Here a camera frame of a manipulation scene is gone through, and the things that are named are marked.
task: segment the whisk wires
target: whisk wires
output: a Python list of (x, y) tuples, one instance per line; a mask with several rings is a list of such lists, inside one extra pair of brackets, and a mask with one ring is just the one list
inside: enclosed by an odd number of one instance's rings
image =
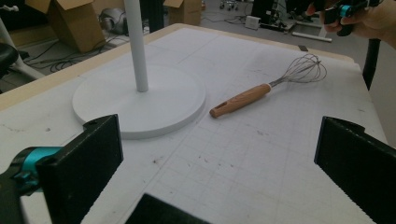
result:
[(309, 83), (321, 81), (327, 76), (326, 67), (317, 55), (305, 54), (293, 60), (285, 74), (279, 79), (269, 83), (274, 87), (282, 82)]

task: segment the black chair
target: black chair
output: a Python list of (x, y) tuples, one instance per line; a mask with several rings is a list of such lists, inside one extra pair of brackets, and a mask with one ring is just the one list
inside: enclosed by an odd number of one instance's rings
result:
[(19, 57), (16, 49), (8, 44), (0, 43), (0, 79), (8, 73), (9, 67), (14, 64)]

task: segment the floor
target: floor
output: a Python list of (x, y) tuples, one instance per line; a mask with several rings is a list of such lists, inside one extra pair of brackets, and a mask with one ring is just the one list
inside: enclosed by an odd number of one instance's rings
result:
[[(307, 27), (302, 25), (293, 26), (286, 32), (273, 31), (270, 29), (259, 28), (252, 30), (245, 27), (245, 17), (250, 15), (252, 9), (252, 1), (245, 0), (238, 2), (238, 10), (227, 7), (221, 9), (219, 7), (220, 0), (205, 0), (205, 10), (202, 11), (202, 20), (200, 26), (211, 28), (241, 35), (255, 36), (258, 38), (269, 39), (277, 42), (287, 43), (291, 45), (302, 45), (309, 49), (320, 49), (333, 53), (343, 54), (352, 58), (361, 68), (364, 66), (367, 51), (368, 40), (355, 35), (339, 37), (335, 34), (327, 34), (326, 37), (332, 39), (332, 42), (318, 41), (308, 38), (292, 35), (292, 32), (299, 32), (310, 35), (318, 35), (320, 29)], [(293, 20), (288, 19), (288, 15), (281, 4), (278, 5), (280, 11), (280, 19), (286, 24), (293, 24)], [(167, 17), (165, 16), (165, 25), (167, 25)], [(117, 45), (128, 41), (126, 36), (107, 36), (108, 44), (102, 49), (95, 50), (89, 54), (78, 54), (63, 43), (51, 41), (40, 43), (34, 46), (26, 46), (21, 50), (25, 50), (30, 54), (30, 58), (26, 62), (31, 64), (36, 70), (45, 75), (49, 75), (63, 67), (70, 66), (86, 58), (92, 57)], [(375, 73), (375, 79), (370, 89), (375, 108), (382, 123), (384, 132), (388, 138), (389, 144), (396, 147), (396, 101), (394, 97), (393, 83), (396, 83), (396, 76), (391, 72), (395, 71), (396, 64), (393, 63), (396, 51), (386, 43), (381, 44), (378, 57), (378, 64)], [(11, 73), (0, 80), (0, 89), (2, 91), (12, 90), (24, 83), (31, 81), (29, 78), (22, 77), (19, 74)]]

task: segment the cardboard box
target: cardboard box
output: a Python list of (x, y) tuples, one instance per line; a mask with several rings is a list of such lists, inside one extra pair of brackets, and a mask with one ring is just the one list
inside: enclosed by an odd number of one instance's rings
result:
[(93, 9), (95, 10), (96, 15), (100, 15), (102, 10), (105, 8), (121, 8), (125, 9), (124, 0), (95, 0), (92, 3)]
[(165, 0), (163, 5), (168, 7), (169, 24), (199, 25), (201, 23), (202, 0)]
[(92, 7), (93, 0), (26, 0), (45, 14), (53, 31), (65, 44), (80, 52), (103, 46), (106, 41)]

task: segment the white pole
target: white pole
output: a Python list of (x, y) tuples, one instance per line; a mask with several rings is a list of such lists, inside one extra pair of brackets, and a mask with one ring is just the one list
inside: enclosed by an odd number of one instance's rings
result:
[(137, 91), (149, 90), (139, 0), (124, 0)]

